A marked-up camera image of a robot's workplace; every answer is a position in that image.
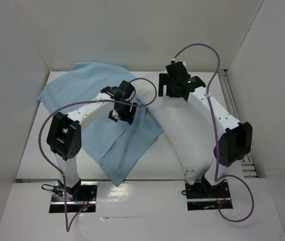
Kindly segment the light blue pillowcase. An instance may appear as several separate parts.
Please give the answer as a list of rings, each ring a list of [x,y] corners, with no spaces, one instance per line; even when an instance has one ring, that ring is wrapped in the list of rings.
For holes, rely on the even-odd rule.
[[[47,84],[37,100],[49,112],[70,103],[92,100],[107,87],[133,80],[142,83],[124,67],[97,63],[76,63],[74,70]],[[146,107],[136,110],[132,125],[114,122],[103,115],[82,133],[82,148],[100,165],[114,185],[119,186],[140,157],[163,130]]]

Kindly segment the white pillow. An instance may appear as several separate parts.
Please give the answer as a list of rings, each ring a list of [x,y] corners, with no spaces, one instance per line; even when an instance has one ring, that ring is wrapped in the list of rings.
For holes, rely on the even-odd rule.
[[[183,98],[156,97],[159,72],[133,72],[136,96],[158,121],[168,142],[177,154],[185,179],[193,184],[205,176],[215,181],[215,136],[212,121]]]

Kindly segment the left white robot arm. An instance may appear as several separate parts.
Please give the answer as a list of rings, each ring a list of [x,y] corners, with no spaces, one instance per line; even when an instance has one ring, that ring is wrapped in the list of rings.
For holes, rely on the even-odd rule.
[[[108,113],[108,118],[131,125],[134,121],[136,104],[132,84],[122,81],[118,87],[107,86],[92,100],[80,108],[63,114],[54,114],[47,136],[47,144],[54,153],[60,175],[59,187],[69,200],[80,196],[81,179],[77,172],[76,155],[81,148],[81,133],[91,123]]]

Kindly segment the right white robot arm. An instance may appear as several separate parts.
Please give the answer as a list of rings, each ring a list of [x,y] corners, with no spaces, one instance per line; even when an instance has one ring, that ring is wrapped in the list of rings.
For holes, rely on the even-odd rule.
[[[213,124],[215,161],[201,177],[201,192],[206,197],[217,193],[229,175],[229,168],[243,159],[252,144],[252,125],[241,122],[211,95],[210,84],[191,76],[183,61],[171,60],[166,73],[159,74],[158,95],[183,98]]]

